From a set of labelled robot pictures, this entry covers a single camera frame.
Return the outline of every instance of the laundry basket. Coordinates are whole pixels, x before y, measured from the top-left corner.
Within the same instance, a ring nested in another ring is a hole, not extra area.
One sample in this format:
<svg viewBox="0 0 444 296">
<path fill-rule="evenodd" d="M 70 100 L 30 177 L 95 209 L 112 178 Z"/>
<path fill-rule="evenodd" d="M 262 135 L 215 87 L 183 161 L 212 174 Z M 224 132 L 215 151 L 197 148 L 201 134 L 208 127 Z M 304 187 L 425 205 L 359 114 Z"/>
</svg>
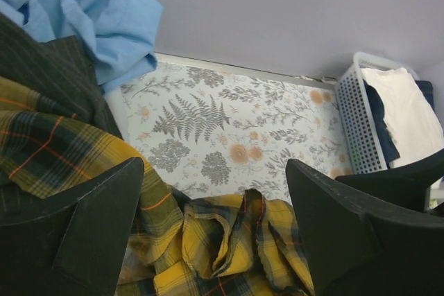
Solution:
<svg viewBox="0 0 444 296">
<path fill-rule="evenodd" d="M 418 75 L 404 64 L 358 52 L 353 56 L 352 66 L 341 76 L 336 85 L 336 98 L 354 173 L 374 173 L 387 169 L 361 68 L 387 71 L 400 67 L 404 67 L 415 80 L 418 80 Z"/>
</svg>

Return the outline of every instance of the gray wall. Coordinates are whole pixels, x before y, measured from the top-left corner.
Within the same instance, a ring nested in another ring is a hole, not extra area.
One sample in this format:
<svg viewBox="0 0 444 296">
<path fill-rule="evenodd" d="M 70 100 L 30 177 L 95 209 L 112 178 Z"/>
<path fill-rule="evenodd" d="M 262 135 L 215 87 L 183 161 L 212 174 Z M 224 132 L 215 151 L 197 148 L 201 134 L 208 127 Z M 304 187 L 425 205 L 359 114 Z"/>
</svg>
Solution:
<svg viewBox="0 0 444 296">
<path fill-rule="evenodd" d="M 340 74 L 354 51 L 444 59 L 444 0 L 160 0 L 157 50 L 284 74 Z"/>
</svg>

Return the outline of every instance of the dark blue clothing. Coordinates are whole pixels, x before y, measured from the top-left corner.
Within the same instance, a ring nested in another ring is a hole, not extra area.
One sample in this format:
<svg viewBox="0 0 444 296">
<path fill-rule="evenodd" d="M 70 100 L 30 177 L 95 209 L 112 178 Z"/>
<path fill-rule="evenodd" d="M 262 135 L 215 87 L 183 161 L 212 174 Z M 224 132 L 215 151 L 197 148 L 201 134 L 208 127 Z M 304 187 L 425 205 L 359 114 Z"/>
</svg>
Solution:
<svg viewBox="0 0 444 296">
<path fill-rule="evenodd" d="M 425 99 L 430 104 L 433 110 L 435 110 L 434 99 L 433 99 L 433 85 L 429 81 L 416 81 L 417 86 L 424 94 Z M 387 130 L 386 124 L 384 122 L 384 104 L 382 103 L 379 94 L 376 89 L 367 85 L 364 81 L 366 87 L 368 102 L 370 103 L 370 108 L 373 114 L 373 120 L 375 121 L 376 133 L 381 143 L 382 152 L 384 154 L 384 159 L 386 160 L 387 167 L 390 168 L 389 163 L 400 157 L 395 144 L 392 142 L 390 134 Z"/>
</svg>

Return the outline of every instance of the floral tablecloth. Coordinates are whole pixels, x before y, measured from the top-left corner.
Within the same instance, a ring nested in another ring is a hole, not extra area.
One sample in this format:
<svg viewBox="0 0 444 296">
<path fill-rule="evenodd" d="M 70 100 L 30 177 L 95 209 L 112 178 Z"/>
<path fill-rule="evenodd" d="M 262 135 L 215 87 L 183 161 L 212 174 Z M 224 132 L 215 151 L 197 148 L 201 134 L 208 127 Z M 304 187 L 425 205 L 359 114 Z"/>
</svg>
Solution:
<svg viewBox="0 0 444 296">
<path fill-rule="evenodd" d="M 253 187 L 290 202 L 290 158 L 351 173 L 331 90 L 164 62 L 121 88 L 130 143 L 192 198 Z"/>
</svg>

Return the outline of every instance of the yellow plaid shirt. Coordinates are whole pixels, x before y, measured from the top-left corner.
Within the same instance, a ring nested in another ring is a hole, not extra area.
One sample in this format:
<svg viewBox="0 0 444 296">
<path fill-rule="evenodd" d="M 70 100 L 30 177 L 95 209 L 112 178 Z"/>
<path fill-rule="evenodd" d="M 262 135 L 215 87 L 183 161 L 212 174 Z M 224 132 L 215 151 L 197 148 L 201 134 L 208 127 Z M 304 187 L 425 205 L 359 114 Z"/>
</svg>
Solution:
<svg viewBox="0 0 444 296">
<path fill-rule="evenodd" d="M 0 169 L 39 198 L 130 157 L 144 160 L 128 241 L 144 272 L 139 281 L 121 284 L 119 295 L 314 294 L 293 209 L 281 200 L 266 200 L 256 190 L 191 200 L 119 138 L 5 78 L 0 78 L 0 149 Z M 39 157 L 45 165 L 53 163 L 50 175 L 30 163 Z M 5 200 L 13 206 L 13 198 Z"/>
</svg>

